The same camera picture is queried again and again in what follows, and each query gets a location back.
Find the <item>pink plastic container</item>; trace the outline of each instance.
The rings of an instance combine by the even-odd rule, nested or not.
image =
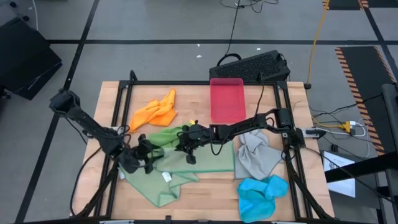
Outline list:
[[[213,122],[235,123],[246,118],[241,78],[212,78],[210,80],[210,98]]]

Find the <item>blue cloth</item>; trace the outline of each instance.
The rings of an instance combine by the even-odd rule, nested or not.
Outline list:
[[[275,198],[287,194],[289,186],[284,179],[272,175],[262,181],[244,179],[238,186],[241,220],[251,223],[271,217]]]

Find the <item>gray cloth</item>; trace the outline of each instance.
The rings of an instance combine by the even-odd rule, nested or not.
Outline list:
[[[253,177],[262,180],[280,162],[282,151],[268,147],[268,138],[261,130],[239,135],[241,147],[235,156],[235,178]]]

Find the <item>light green towel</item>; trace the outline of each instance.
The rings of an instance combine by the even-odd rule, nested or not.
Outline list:
[[[232,142],[226,143],[218,156],[211,153],[210,145],[197,148],[193,152],[197,163],[191,165],[185,160],[186,153],[174,151],[178,144],[177,133],[179,131],[182,131],[181,126],[149,135],[148,140],[152,144],[162,146],[162,149],[157,150],[156,154],[164,155],[163,158],[154,162],[154,170],[150,174],[145,174],[143,168],[136,170],[133,174],[129,174],[121,168],[126,180],[156,207],[178,200],[181,185],[199,181],[194,174],[196,172],[234,171]],[[218,151],[220,146],[213,145],[213,148]],[[166,182],[162,172],[169,172],[172,180]]]

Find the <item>towel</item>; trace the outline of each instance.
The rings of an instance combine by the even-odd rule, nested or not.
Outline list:
[[[275,198],[285,196],[288,188],[287,182],[277,175],[262,181],[244,179],[238,186],[241,220],[251,223],[271,217],[275,211]]]
[[[143,168],[136,170],[133,174],[129,174],[121,168],[126,180],[156,207],[162,207],[178,200],[181,185],[199,181],[195,175],[197,172],[234,170],[234,153],[231,142],[224,145],[218,156],[211,153],[209,145],[197,148],[193,152],[197,163],[195,165],[188,164],[185,160],[186,153],[174,151],[179,144],[177,133],[180,131],[182,131],[181,126],[163,129],[159,133],[148,135],[148,140],[152,144],[162,146],[160,150],[154,152],[154,156],[164,155],[163,158],[154,162],[154,170],[150,174],[145,174]],[[163,176],[164,172],[171,175],[171,181],[166,182]]]
[[[280,162],[281,151],[268,147],[268,138],[261,130],[239,135],[241,147],[235,157],[235,178],[253,177],[262,180]]]
[[[171,89],[162,101],[152,100],[147,106],[137,110],[130,122],[130,132],[137,131],[139,126],[146,123],[168,126],[177,115],[177,112],[173,109],[174,99],[175,90]]]

